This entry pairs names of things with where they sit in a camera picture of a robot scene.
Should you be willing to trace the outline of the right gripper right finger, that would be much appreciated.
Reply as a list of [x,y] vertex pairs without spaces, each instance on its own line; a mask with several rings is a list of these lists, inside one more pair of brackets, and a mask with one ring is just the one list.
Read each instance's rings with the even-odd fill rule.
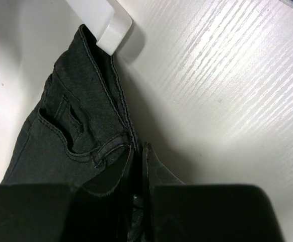
[[253,185],[186,185],[143,146],[148,241],[283,241],[270,199]]

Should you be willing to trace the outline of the black trousers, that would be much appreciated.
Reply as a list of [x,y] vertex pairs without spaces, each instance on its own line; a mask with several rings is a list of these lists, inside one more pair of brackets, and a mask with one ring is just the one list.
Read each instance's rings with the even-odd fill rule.
[[82,187],[97,202],[72,215],[70,241],[115,241],[121,235],[122,170],[142,146],[130,119],[114,60],[80,25],[54,64],[41,99],[25,120],[2,183],[61,183]]

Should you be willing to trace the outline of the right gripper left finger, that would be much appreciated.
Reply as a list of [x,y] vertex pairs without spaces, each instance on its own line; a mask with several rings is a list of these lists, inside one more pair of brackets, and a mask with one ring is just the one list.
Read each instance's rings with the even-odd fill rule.
[[0,241],[126,241],[134,150],[82,186],[0,185]]

